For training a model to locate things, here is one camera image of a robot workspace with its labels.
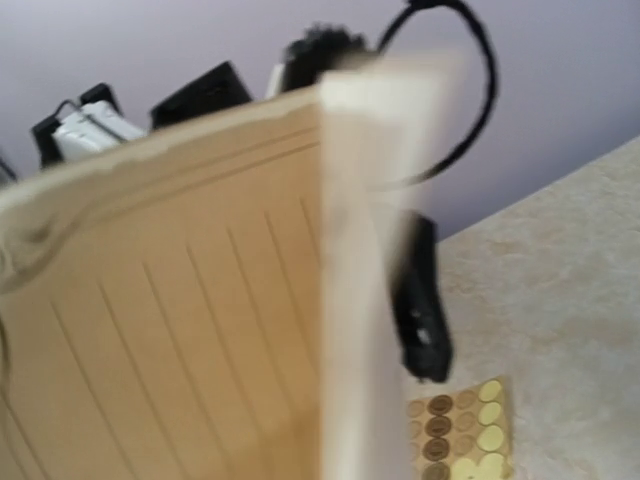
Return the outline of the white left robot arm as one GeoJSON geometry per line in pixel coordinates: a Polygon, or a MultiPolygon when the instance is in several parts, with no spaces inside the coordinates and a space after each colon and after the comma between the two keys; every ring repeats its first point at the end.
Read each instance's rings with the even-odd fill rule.
{"type": "MultiPolygon", "coordinates": [[[[344,56],[367,50],[364,36],[344,27],[314,25],[283,51],[272,69],[266,97],[308,87],[344,56]]],[[[253,101],[240,75],[225,61],[187,83],[150,111],[152,131],[177,125],[253,101]]],[[[31,129],[40,166],[77,161],[145,137],[149,132],[127,120],[111,87],[99,83],[77,102],[65,100],[31,129]]]]}

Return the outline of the round sticker seal sheet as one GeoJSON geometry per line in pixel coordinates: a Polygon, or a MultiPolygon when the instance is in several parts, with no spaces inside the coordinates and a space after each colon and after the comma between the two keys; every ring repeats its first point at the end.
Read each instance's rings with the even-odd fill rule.
{"type": "Polygon", "coordinates": [[[505,378],[408,403],[413,477],[511,479],[509,392],[505,378]]]}

